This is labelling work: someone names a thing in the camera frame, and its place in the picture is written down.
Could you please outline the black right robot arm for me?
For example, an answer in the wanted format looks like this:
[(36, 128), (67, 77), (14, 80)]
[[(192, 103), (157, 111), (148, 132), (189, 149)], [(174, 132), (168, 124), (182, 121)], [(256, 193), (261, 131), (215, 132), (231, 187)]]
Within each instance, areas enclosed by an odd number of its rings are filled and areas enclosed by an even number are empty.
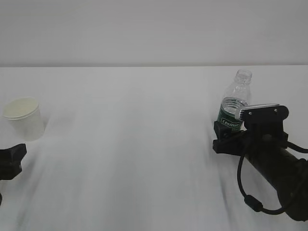
[[(295, 221), (308, 219), (308, 162), (298, 159), (287, 151), (302, 149), (288, 142), (283, 124), (252, 124), (243, 131), (233, 132), (219, 122), (214, 123), (217, 139), (213, 140), (213, 150), (218, 154), (239, 156), (237, 183), (244, 202), (252, 210), (268, 215), (286, 213)], [(275, 189), (278, 209), (266, 209), (253, 195), (245, 192), (242, 183), (242, 166), (247, 160)]]

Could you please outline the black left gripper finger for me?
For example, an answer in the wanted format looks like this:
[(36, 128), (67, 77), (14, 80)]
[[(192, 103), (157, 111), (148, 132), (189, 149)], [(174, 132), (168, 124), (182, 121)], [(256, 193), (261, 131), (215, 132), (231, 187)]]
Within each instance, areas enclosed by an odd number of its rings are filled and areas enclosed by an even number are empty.
[(0, 179), (12, 180), (22, 172), (21, 161), (26, 155), (26, 144), (21, 143), (0, 150)]

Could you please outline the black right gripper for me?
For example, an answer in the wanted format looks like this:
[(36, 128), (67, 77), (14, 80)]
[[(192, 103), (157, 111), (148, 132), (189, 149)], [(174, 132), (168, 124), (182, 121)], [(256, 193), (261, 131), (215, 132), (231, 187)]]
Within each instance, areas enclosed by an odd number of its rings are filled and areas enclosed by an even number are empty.
[(285, 144), (288, 141), (288, 134), (285, 132), (282, 132), (280, 135), (256, 135), (250, 131), (233, 131), (218, 121), (214, 122), (214, 132), (216, 139), (213, 140), (213, 150), (217, 154), (241, 156), (245, 148), (249, 152), (253, 148), (278, 145), (279, 143)]

